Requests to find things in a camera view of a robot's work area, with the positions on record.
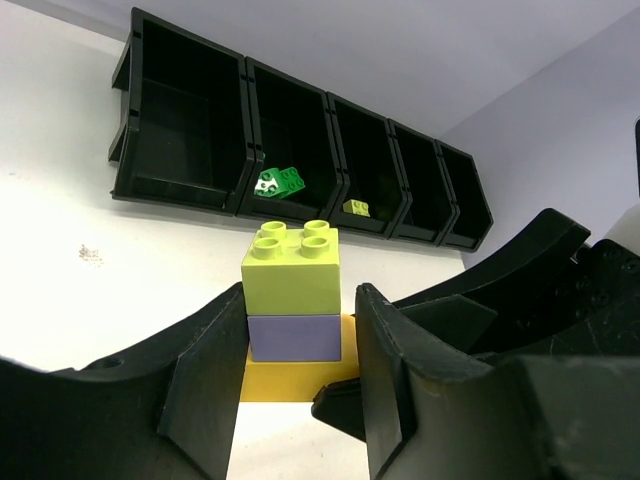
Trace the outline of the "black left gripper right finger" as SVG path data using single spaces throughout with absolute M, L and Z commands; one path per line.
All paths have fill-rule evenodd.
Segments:
M 487 365 L 406 318 L 373 285 L 356 334 L 374 479 L 635 479 L 639 362 L 517 356 Z

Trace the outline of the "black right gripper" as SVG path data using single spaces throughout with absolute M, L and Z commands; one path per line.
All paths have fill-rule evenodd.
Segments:
M 480 263 L 393 305 L 478 358 L 637 356 L 639 256 L 608 239 L 578 251 L 589 235 L 547 208 Z

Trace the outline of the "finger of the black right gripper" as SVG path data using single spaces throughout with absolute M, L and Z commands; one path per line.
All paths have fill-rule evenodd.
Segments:
M 365 442 L 360 378 L 322 387 L 313 398 L 311 415 L 316 420 Z

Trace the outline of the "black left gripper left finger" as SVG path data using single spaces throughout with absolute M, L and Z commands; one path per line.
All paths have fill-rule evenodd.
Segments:
M 248 352 L 231 286 L 81 370 L 1 363 L 5 479 L 223 479 Z

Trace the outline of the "yellow curved lego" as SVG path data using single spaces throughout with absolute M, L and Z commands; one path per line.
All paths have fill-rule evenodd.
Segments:
M 255 362 L 248 350 L 241 402 L 312 402 L 325 386 L 359 376 L 355 317 L 341 317 L 341 360 Z

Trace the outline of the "purple lego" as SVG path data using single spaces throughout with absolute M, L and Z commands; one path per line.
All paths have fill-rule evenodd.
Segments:
M 248 316 L 256 362 L 335 362 L 342 358 L 339 314 Z

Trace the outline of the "lime lego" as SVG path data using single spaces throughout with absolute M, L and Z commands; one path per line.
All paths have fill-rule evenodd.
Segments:
M 326 220 L 301 228 L 265 222 L 241 263 L 241 276 L 249 315 L 338 314 L 339 231 Z

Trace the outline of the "lime lego brick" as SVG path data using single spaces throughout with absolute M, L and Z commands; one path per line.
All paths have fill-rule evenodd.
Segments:
M 349 199 L 343 205 L 342 209 L 345 213 L 369 217 L 369 205 L 361 200 Z

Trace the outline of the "dark green lego brick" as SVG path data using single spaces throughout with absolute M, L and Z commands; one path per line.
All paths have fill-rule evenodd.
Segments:
M 279 193 L 279 198 L 285 198 L 296 194 L 305 188 L 305 182 L 300 177 L 298 170 L 295 167 L 288 167 L 280 171 L 282 180 L 282 191 Z

